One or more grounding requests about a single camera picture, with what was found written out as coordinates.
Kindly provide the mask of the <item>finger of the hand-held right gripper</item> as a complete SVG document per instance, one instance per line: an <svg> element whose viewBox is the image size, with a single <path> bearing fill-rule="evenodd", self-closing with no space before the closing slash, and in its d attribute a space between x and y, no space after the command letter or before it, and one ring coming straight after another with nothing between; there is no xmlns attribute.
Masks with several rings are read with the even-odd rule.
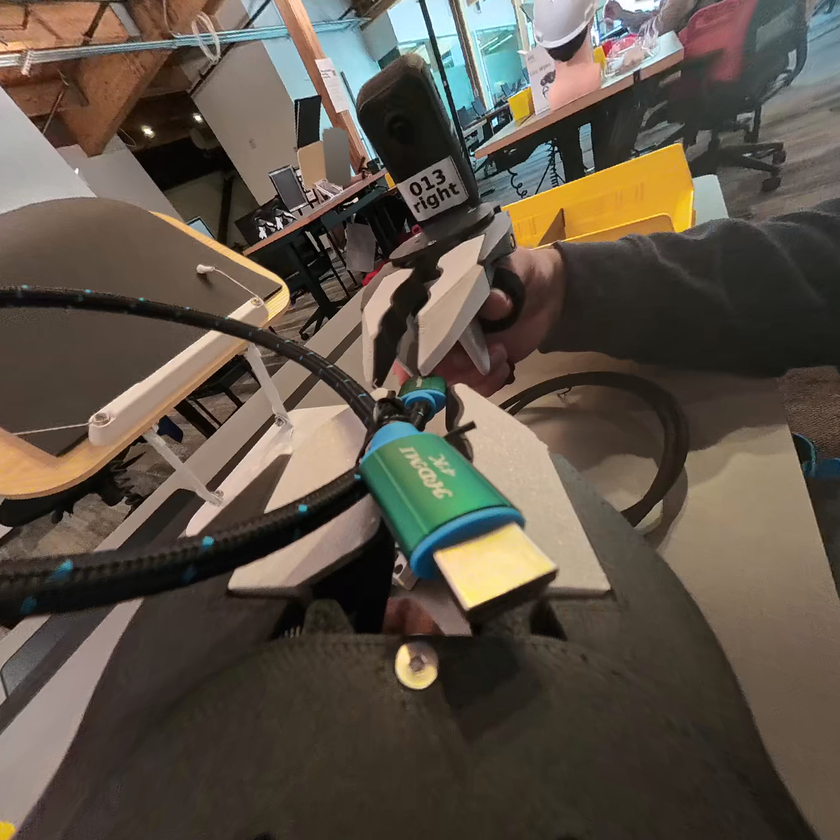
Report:
<svg viewBox="0 0 840 840"><path fill-rule="evenodd" d="M485 236L452 248L437 263L439 277L427 289L427 301L407 320L406 372L430 375L457 343L479 373L490 371L487 341L476 316L490 294L490 282L478 257Z"/></svg>
<svg viewBox="0 0 840 840"><path fill-rule="evenodd" d="M411 268L386 264L364 287L361 303L364 378L373 388L384 384L407 321L421 304L421 282Z"/></svg>

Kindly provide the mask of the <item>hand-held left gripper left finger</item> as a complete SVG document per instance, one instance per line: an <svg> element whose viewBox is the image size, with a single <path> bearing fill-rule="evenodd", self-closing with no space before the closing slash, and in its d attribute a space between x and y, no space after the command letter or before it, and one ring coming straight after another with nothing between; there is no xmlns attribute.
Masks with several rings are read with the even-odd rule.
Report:
<svg viewBox="0 0 840 840"><path fill-rule="evenodd" d="M297 416L293 451L265 512L272 512L301 498L355 466L364 441L364 426L348 408L322 406L304 409ZM377 533L381 515L371 497L302 537L286 548L236 570L228 591L243 597L282 596L299 593L347 563L352 552L363 548Z"/></svg>

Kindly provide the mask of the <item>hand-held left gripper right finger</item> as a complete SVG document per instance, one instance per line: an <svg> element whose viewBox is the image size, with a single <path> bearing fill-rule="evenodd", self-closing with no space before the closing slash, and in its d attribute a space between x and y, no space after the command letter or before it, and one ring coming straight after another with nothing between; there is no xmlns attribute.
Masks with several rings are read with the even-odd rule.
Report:
<svg viewBox="0 0 840 840"><path fill-rule="evenodd" d="M454 385L451 394L458 408L455 425L476 425L466 435L474 467L520 510L525 533L556 565L551 592L562 597L606 595L611 586L547 445L467 385Z"/></svg>

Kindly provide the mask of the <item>person's right forearm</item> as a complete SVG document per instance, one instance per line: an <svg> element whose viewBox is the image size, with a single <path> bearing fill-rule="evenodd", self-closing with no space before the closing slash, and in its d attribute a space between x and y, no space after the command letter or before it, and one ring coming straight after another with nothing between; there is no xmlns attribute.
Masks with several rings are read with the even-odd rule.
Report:
<svg viewBox="0 0 840 840"><path fill-rule="evenodd" d="M839 202L761 223L561 245L540 350L775 377L839 365Z"/></svg>

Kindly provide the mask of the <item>person's right hand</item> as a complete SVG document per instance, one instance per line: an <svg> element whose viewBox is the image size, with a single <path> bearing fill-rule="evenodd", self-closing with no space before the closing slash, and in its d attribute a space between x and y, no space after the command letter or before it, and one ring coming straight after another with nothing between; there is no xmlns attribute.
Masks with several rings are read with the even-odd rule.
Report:
<svg viewBox="0 0 840 840"><path fill-rule="evenodd" d="M483 396L492 396L511 383L517 363L527 359L548 338L564 303L564 263L556 248L519 247L501 261L500 267L520 279L524 304L508 330L493 333L487 339L489 372L482 374L460 344L434 369L448 384L466 384Z"/></svg>

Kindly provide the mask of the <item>person's left hand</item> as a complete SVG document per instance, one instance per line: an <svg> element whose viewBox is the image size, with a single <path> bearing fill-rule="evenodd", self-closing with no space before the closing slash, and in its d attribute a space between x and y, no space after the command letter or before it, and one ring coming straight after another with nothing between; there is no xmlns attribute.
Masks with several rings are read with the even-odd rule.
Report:
<svg viewBox="0 0 840 840"><path fill-rule="evenodd" d="M381 633L409 637L440 635L442 631L430 613L415 600L390 597L385 606Z"/></svg>

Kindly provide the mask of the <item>grey hanging paper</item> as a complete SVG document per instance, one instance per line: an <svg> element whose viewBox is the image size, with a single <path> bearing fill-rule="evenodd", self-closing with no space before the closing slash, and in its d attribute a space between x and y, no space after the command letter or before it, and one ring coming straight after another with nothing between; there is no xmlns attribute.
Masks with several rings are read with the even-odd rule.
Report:
<svg viewBox="0 0 840 840"><path fill-rule="evenodd" d="M344 257L349 271L369 274L375 267L376 240L367 224L351 222L345 228Z"/></svg>

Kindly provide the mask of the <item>white folding stand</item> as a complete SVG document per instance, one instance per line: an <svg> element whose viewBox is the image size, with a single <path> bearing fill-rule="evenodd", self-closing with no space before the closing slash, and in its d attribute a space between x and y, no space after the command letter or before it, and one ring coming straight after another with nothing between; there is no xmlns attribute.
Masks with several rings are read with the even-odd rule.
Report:
<svg viewBox="0 0 840 840"><path fill-rule="evenodd" d="M292 454L295 424L258 347L249 344L245 357L260 386L253 401L263 406L264 417L252 429L240 430L237 418L232 433L222 426L223 442L208 443L208 454L200 448L197 465L181 461L159 434L149 432L147 441L173 467L173 485L140 521L133 544L153 546L195 536L265 509Z"/></svg>

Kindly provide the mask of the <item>long wooden desk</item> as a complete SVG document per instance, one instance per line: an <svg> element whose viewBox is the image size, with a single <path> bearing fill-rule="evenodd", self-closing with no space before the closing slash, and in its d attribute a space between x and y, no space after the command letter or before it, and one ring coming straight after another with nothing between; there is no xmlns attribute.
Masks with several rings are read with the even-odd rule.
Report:
<svg viewBox="0 0 840 840"><path fill-rule="evenodd" d="M314 260L326 259L329 262L328 272L336 274L332 258L320 247L320 235L328 235L333 228L341 227L362 214L363 222L370 226L374 237L374 256L386 256L396 233L386 208L382 206L382 199L389 194L390 188L385 170L368 174L326 203L312 207L309 215L298 218L245 249L247 258L282 277L289 290L304 290L315 301L314 315L300 328L303 339L319 331L343 305L329 297L322 287L322 275L315 271L312 262L303 258L301 248L304 241L311 240L311 246L317 253Z"/></svg>
<svg viewBox="0 0 840 840"><path fill-rule="evenodd" d="M610 77L602 85L585 93L562 107L533 114L520 123L510 123L492 139L484 142L474 153L479 161L501 154L522 157L520 148L535 148L557 138L555 125L588 112L601 102L618 100L622 119L611 129L609 143L620 151L635 149L644 113L658 88L659 79L676 73L683 60L684 47L677 33L670 31L658 38L653 54L645 58L634 70Z"/></svg>

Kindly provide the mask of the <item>grey monitor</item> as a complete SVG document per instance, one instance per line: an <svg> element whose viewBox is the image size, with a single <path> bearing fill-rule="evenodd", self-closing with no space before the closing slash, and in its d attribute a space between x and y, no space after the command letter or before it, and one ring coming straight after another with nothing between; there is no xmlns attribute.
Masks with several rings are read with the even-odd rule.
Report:
<svg viewBox="0 0 840 840"><path fill-rule="evenodd" d="M270 171L269 179L281 205L288 212L294 213L310 206L308 196L293 166L285 165Z"/></svg>

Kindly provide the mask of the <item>white sign card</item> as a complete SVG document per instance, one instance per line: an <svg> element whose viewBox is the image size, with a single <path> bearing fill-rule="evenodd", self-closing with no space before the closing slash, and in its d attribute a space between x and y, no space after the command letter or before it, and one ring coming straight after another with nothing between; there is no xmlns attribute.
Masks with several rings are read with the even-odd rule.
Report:
<svg viewBox="0 0 840 840"><path fill-rule="evenodd" d="M526 55L529 86L534 115L538 116L559 107L552 93L557 76L557 62L549 52L535 46Z"/></svg>

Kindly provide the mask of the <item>mannequin head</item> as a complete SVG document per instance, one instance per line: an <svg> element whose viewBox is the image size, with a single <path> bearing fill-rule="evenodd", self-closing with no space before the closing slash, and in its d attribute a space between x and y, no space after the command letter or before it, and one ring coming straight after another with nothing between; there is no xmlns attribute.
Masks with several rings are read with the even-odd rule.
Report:
<svg viewBox="0 0 840 840"><path fill-rule="evenodd" d="M547 47L554 60L554 81L547 100L552 110L560 109L602 84L601 65L594 58L591 30L584 28L563 45Z"/></svg>

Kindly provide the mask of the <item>black pole stand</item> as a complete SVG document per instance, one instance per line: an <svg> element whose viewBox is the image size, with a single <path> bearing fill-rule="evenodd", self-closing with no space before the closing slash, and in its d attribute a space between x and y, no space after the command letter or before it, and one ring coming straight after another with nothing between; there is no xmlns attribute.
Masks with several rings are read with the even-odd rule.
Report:
<svg viewBox="0 0 840 840"><path fill-rule="evenodd" d="M476 129L468 131L475 122L476 113L472 108L475 99L475 86L471 76L468 51L464 40L457 30L450 2L420 1L421 15L426 27L428 41L437 75L444 91L444 100L448 105L451 121L455 127L462 151L469 161L472 171L476 170L475 140ZM443 34L435 26L434 10L442 5L449 20L444 20Z"/></svg>

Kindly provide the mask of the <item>white paper sign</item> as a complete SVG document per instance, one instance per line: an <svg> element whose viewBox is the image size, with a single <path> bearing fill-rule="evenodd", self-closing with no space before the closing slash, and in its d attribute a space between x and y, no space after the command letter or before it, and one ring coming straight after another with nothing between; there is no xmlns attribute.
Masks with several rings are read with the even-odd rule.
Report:
<svg viewBox="0 0 840 840"><path fill-rule="evenodd" d="M326 57L316 59L316 66L334 111L348 112L350 110L350 104L344 89L343 77L336 69L332 60Z"/></svg>

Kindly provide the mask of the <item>wooden pillar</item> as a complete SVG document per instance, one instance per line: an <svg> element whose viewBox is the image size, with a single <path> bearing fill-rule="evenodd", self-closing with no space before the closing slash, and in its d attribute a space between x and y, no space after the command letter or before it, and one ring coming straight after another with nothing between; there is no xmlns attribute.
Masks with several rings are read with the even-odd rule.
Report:
<svg viewBox="0 0 840 840"><path fill-rule="evenodd" d="M274 5L288 30L303 66L306 68L312 85L322 99L322 105L334 128L342 129L349 139L350 163L356 174L363 171L368 161L368 154L355 122L348 112L334 111L329 95L324 87L316 59L327 58L320 44L319 37L302 1L275 1Z"/></svg>

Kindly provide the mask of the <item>white hard hat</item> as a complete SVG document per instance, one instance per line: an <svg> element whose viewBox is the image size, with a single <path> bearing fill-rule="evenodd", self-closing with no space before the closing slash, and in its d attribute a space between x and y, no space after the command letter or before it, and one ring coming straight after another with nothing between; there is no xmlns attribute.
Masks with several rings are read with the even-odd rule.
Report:
<svg viewBox="0 0 840 840"><path fill-rule="evenodd" d="M532 32L537 46L557 49L589 31L596 1L534 1Z"/></svg>

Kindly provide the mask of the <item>clear plastic bag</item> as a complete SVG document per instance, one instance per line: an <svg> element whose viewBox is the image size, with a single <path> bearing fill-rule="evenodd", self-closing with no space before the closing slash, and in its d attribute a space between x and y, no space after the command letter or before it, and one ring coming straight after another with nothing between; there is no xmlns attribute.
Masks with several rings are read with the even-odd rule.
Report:
<svg viewBox="0 0 840 840"><path fill-rule="evenodd" d="M603 76L604 78L617 77L634 71L656 53L658 34L655 30L629 34L605 42L603 47L605 51Z"/></svg>

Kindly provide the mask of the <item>blue plastic piece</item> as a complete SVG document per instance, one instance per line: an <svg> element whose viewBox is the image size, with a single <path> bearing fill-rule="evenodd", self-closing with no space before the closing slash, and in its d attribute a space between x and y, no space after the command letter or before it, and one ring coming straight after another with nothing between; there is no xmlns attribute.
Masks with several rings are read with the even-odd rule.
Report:
<svg viewBox="0 0 840 840"><path fill-rule="evenodd" d="M804 478L839 480L838 457L821 456L813 441L804 435L793 434L791 437Z"/></svg>

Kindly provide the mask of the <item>wooden-edged black board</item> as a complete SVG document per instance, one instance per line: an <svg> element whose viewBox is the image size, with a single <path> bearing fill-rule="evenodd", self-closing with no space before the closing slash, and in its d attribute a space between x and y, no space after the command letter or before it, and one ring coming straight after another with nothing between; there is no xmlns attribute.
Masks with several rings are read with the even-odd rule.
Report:
<svg viewBox="0 0 840 840"><path fill-rule="evenodd" d="M2 289L166 302L265 327L281 278L171 217L75 197L2 214ZM80 484L243 351L217 332L128 312L2 308L2 498Z"/></svg>

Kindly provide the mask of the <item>red jacket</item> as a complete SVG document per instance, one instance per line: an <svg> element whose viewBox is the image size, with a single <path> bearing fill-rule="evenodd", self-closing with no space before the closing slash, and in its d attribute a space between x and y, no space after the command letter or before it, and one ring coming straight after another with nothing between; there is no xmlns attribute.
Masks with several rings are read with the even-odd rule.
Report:
<svg viewBox="0 0 840 840"><path fill-rule="evenodd" d="M757 5L757 1L720 1L693 14L679 34L683 66L705 69L705 78L713 82L739 79Z"/></svg>

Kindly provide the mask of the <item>black office chair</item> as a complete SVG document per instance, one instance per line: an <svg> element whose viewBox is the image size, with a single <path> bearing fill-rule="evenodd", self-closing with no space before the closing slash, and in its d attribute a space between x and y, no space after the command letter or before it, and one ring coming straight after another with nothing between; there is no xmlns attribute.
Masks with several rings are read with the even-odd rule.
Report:
<svg viewBox="0 0 840 840"><path fill-rule="evenodd" d="M760 142L764 104L789 86L807 58L805 3L757 1L744 50L742 73L733 82L713 82L705 69L684 67L669 106L682 123L677 134L685 147L709 132L705 151L689 163L693 176L715 175L721 169L765 174L761 189L781 185L786 162L782 142Z"/></svg>

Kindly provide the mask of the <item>ceiling pipe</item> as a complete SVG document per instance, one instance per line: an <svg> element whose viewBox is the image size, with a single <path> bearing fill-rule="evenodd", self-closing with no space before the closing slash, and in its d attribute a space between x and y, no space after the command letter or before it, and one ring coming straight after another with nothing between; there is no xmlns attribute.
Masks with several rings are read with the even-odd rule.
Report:
<svg viewBox="0 0 840 840"><path fill-rule="evenodd" d="M120 43L90 43L38 49L3 49L1 69L29 69L36 65L67 60L85 60L115 55L130 55L144 51L171 53L178 49L221 48L254 41L287 39L291 32L285 25L247 27L233 30L200 30L157 40L129 40Z"/></svg>

